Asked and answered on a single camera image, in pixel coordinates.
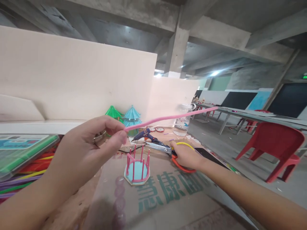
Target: hand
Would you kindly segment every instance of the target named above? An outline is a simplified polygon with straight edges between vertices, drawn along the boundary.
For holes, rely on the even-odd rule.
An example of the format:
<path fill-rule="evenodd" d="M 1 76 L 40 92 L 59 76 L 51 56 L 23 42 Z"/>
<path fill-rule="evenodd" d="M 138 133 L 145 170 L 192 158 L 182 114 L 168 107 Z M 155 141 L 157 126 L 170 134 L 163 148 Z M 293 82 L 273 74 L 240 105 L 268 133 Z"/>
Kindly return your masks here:
<path fill-rule="evenodd" d="M 178 158 L 176 161 L 184 167 L 198 170 L 199 166 L 206 160 L 206 158 L 186 145 L 176 145 L 174 141 L 170 144 L 177 153 Z"/>
<path fill-rule="evenodd" d="M 73 128 L 63 137 L 42 179 L 61 193 L 72 195 L 126 143 L 124 128 L 110 116 L 97 117 Z M 112 137 L 98 148 L 93 138 L 103 130 Z"/>

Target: glass jar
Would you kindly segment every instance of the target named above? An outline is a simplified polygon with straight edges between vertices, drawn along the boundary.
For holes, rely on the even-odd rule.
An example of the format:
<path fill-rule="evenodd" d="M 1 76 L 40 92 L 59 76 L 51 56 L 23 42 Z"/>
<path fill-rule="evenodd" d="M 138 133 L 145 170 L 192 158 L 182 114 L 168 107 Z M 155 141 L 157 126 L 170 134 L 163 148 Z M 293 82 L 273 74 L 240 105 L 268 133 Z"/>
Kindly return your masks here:
<path fill-rule="evenodd" d="M 181 104 L 181 114 L 192 112 L 196 108 L 195 104 Z M 191 116 L 178 118 L 175 122 L 173 133 L 177 136 L 186 136 L 190 124 Z"/>

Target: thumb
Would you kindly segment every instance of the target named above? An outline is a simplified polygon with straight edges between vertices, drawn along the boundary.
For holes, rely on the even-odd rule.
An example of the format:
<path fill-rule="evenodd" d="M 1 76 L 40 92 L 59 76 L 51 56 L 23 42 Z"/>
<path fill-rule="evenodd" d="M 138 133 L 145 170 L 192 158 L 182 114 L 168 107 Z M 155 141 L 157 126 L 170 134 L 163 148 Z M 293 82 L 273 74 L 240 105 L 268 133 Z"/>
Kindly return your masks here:
<path fill-rule="evenodd" d="M 174 148 L 174 151 L 177 154 L 177 156 L 180 156 L 181 153 L 180 153 L 179 146 L 177 145 L 177 143 L 172 141 L 170 145 Z"/>
<path fill-rule="evenodd" d="M 120 149 L 122 144 L 126 143 L 126 140 L 127 133 L 123 130 L 118 131 L 100 147 L 99 155 L 103 158 L 108 157 L 109 159 Z"/>

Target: orange scissor handle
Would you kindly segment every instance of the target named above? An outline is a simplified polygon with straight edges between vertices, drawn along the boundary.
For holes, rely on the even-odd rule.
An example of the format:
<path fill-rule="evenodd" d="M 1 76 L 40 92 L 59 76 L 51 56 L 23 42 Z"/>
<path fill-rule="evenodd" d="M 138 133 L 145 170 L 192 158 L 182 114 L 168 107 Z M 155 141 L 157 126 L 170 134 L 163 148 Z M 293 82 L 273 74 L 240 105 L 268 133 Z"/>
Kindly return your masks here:
<path fill-rule="evenodd" d="M 182 171 L 184 171 L 184 172 L 186 172 L 186 173 L 194 173 L 194 172 L 196 172 L 196 170 L 195 169 L 191 169 L 191 170 L 189 170 L 189 169 L 186 169 L 185 167 L 183 167 L 183 166 L 181 166 L 180 164 L 178 164 L 178 162 L 176 161 L 176 158 L 177 158 L 177 156 L 172 156 L 172 162 L 178 167 L 178 168 L 180 168 Z"/>
<path fill-rule="evenodd" d="M 192 146 L 190 146 L 188 143 L 185 143 L 185 142 L 178 142 L 176 143 L 177 145 L 180 145 L 180 144 L 184 144 L 186 146 L 189 146 L 191 149 L 195 150 Z M 194 173 L 196 172 L 195 169 L 186 169 L 185 167 L 181 166 L 180 164 L 178 164 L 178 162 L 176 161 L 176 158 L 178 158 L 178 156 L 175 156 L 175 155 L 172 155 L 172 162 L 178 167 L 180 168 L 182 171 L 186 172 L 186 173 Z"/>

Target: concrete floor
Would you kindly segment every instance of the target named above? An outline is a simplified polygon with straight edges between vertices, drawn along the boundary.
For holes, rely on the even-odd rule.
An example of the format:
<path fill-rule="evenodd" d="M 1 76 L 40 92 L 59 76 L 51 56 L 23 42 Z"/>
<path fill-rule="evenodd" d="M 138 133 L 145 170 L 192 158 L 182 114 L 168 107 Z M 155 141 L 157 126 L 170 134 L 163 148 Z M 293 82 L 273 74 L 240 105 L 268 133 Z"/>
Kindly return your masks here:
<path fill-rule="evenodd" d="M 235 131 L 227 127 L 224 129 L 222 135 L 218 135 L 217 133 L 225 117 L 226 115 L 222 114 L 217 122 L 217 116 L 214 116 L 214 118 L 210 116 L 208 123 L 201 123 L 195 119 L 203 119 L 203 116 L 197 115 L 195 119 L 190 122 L 189 133 L 202 144 L 215 151 L 252 181 L 307 209 L 307 157 L 302 158 L 300 164 L 295 168 L 287 183 L 277 179 L 273 183 L 268 184 L 265 180 L 276 167 L 275 164 L 270 162 L 274 157 L 264 154 L 256 161 L 248 160 L 248 156 L 253 151 L 253 149 L 251 149 L 247 154 L 242 156 L 239 161 L 235 161 L 236 156 L 247 144 L 251 135 L 247 133 L 235 135 Z M 230 123 L 237 124 L 238 120 L 238 118 L 231 116 L 229 121 Z"/>

